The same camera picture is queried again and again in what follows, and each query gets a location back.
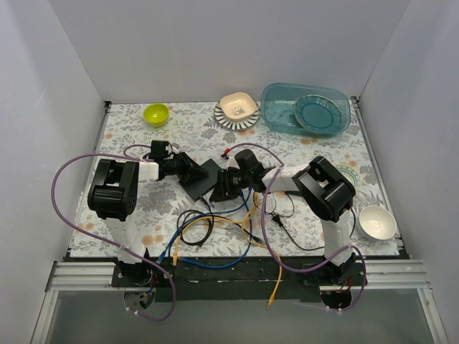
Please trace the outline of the black network switch box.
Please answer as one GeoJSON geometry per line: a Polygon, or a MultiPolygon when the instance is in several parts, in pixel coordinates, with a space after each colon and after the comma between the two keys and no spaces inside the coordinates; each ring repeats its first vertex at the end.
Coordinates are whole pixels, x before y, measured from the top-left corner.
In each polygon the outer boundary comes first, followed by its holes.
{"type": "Polygon", "coordinates": [[[207,176],[199,178],[195,181],[179,182],[180,187],[183,188],[186,194],[193,201],[196,201],[200,196],[203,196],[208,191],[212,190],[215,183],[217,182],[217,174],[220,167],[213,159],[210,158],[205,161],[202,164],[202,168],[207,170],[207,176]]]}

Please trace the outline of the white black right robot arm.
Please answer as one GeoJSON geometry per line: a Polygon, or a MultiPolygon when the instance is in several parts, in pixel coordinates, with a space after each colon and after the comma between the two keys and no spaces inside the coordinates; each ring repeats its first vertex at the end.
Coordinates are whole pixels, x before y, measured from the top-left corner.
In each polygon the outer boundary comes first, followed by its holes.
{"type": "Polygon", "coordinates": [[[355,253],[350,244],[348,221],[356,191],[327,159],[318,156],[299,166],[264,167],[250,149],[242,150],[229,160],[226,169],[218,171],[210,201],[234,199],[249,187],[266,196],[279,191],[301,196],[321,221],[324,252],[323,261],[316,266],[289,267],[266,244],[283,269],[297,274],[317,272],[322,280],[333,285],[340,285],[350,277],[355,253]]]}

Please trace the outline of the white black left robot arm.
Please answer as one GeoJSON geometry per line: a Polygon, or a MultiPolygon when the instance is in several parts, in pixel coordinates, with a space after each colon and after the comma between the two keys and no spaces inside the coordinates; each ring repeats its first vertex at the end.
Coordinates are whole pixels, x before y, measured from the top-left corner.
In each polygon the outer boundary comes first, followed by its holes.
{"type": "Polygon", "coordinates": [[[161,181],[167,176],[176,176],[182,186],[189,186],[206,180],[210,172],[170,142],[153,140],[150,152],[139,161],[101,159],[87,196],[89,209],[103,220],[113,240],[120,245],[117,267],[139,287],[152,280],[153,269],[143,261],[148,250],[132,217],[138,185],[144,181],[161,181]]]}

